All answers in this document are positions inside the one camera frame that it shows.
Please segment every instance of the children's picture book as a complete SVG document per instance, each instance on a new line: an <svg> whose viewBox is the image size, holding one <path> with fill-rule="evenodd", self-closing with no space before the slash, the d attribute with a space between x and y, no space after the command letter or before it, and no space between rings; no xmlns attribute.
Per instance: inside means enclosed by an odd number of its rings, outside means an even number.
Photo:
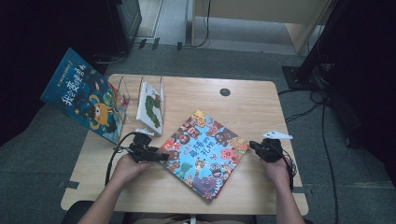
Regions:
<svg viewBox="0 0 396 224"><path fill-rule="evenodd" d="M119 92L73 49L67 50L41 100L112 143L119 142L129 95Z"/></svg>
<svg viewBox="0 0 396 224"><path fill-rule="evenodd" d="M141 83L136 119L155 135L163 134L161 101L161 95L148 82Z"/></svg>
<svg viewBox="0 0 396 224"><path fill-rule="evenodd" d="M247 150L248 141L196 110L158 152L169 154L161 165L210 203Z"/></svg>

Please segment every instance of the forearm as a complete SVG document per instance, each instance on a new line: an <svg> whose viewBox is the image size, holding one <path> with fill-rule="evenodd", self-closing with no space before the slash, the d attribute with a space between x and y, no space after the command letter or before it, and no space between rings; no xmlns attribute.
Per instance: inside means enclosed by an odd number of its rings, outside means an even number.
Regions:
<svg viewBox="0 0 396 224"><path fill-rule="evenodd" d="M108 182L102 193L96 199L95 203L78 223L110 223L114 207L116 206L116 202L121 191L121 184L111 181Z"/></svg>
<svg viewBox="0 0 396 224"><path fill-rule="evenodd" d="M304 223L289 185L276 185L276 223Z"/></svg>

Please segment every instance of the floor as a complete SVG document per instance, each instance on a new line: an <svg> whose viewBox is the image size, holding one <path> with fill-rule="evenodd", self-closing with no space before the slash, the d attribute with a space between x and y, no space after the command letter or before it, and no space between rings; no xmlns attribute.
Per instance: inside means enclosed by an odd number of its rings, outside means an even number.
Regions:
<svg viewBox="0 0 396 224"><path fill-rule="evenodd" d="M160 44L176 46L191 45L191 0L139 0L142 24L136 41L144 38L152 43L160 38ZM240 21L209 18L209 39L201 48L231 49L296 55L284 23L266 21ZM206 18L196 19L195 43L204 41ZM312 34L305 48L306 55L315 44L320 27Z"/></svg>

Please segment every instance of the person's hand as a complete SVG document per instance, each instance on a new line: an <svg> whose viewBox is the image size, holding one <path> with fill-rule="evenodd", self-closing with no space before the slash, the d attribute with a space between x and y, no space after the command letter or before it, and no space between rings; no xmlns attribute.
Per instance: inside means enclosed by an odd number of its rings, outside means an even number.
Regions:
<svg viewBox="0 0 396 224"><path fill-rule="evenodd" d="M289 187L289 173L288 168L282 159L276 162L267 162L260 159L260 163L265 167L265 171L268 177L276 186L288 186Z"/></svg>
<svg viewBox="0 0 396 224"><path fill-rule="evenodd" d="M117 162L113 176L110 178L110 182L119 183L124 187L140 173L152 166L152 164L154 164L152 161L136 163L130 155L125 154L121 156Z"/></svg>

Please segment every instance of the carpeted floor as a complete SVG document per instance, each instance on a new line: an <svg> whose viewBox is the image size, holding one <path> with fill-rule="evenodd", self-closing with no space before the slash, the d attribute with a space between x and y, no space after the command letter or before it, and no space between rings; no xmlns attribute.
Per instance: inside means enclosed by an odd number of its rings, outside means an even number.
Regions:
<svg viewBox="0 0 396 224"><path fill-rule="evenodd" d="M299 66L302 56L259 52L151 45L133 47L120 63L105 73L178 77L213 77L268 80L286 90L282 66ZM310 109L309 91L279 96L285 118ZM314 223L334 223L332 175L322 140L321 123L334 171L339 223L393 223L396 191L380 161L364 149L345 146L343 130L330 106L288 122L309 213ZM65 211L58 188L73 172L86 130L61 112L45 105L29 128L0 147L0 223L60 223ZM120 221L120 213L113 223ZM274 216L259 216L259 223L275 223Z"/></svg>

